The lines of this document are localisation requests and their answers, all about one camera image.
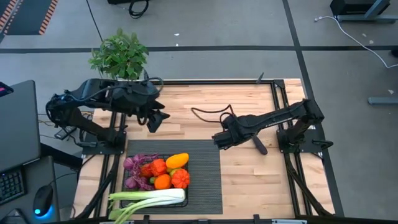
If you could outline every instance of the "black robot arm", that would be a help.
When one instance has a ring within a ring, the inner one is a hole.
[[[110,145],[118,143],[117,131],[103,128],[86,119],[79,106],[101,108],[128,116],[136,115],[138,123],[146,124],[149,131],[154,133],[170,115],[160,112],[165,106],[155,100],[159,97],[160,90],[156,89],[150,79],[154,78],[141,82],[89,79],[77,90],[65,90],[62,95],[53,95],[45,106],[47,116],[56,126],[80,128]]]
[[[285,137],[289,143],[297,144],[303,139],[304,132],[311,125],[321,123],[324,116],[315,100],[303,100],[259,116],[250,114],[236,117],[230,114],[221,123],[224,131],[216,133],[213,139],[219,149],[228,149],[252,139],[264,128],[293,119],[297,119],[297,122],[286,130]]]

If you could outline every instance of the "green leaves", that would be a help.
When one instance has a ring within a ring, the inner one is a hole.
[[[99,51],[92,50],[91,54],[93,58],[88,60],[91,69],[97,69],[112,79],[136,80],[147,63],[146,55],[149,52],[139,43],[137,34],[128,36],[118,28],[116,35],[105,39]]]

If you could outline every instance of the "computer monitor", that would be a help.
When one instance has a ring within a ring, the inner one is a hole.
[[[0,86],[0,172],[40,157],[35,82]]]

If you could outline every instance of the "wooden table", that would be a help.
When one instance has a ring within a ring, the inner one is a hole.
[[[289,103],[304,98],[299,79],[286,79],[286,92]],[[129,139],[211,139],[221,127],[215,123],[204,123],[190,111],[191,107],[203,110],[220,110],[231,103],[235,113],[263,114],[274,111],[270,85],[179,85],[165,86],[159,102],[166,106],[165,113],[171,114],[156,133],[149,133],[146,126],[139,126],[136,118],[127,118]],[[219,114],[201,114],[205,119],[218,120]],[[94,122],[108,126],[111,113],[96,110]],[[222,215],[150,215],[151,220],[184,219],[252,219],[253,214],[260,218],[293,218],[293,208],[283,155],[279,152],[277,126],[259,133],[259,138],[268,149],[262,156],[252,141],[220,151],[221,183],[223,193]],[[318,201],[333,213],[333,204],[326,182],[322,161],[307,153],[301,153],[305,179],[308,188]],[[121,191],[123,160],[119,163],[116,191]],[[109,159],[109,169],[113,158]],[[80,172],[76,190],[76,214],[79,214],[97,191],[100,181],[103,156],[97,155]],[[297,188],[302,214],[305,214],[302,194]],[[101,216],[106,214],[108,190],[104,193]],[[133,215],[132,219],[142,219],[143,215]]]

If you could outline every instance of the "green onion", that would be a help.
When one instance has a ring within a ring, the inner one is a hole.
[[[109,195],[111,207],[117,200],[141,200],[140,202],[130,203],[125,208],[111,211],[108,218],[115,220],[115,224],[120,224],[126,221],[138,209],[183,202],[185,200],[185,191],[184,189],[167,189],[147,192],[118,192]]]

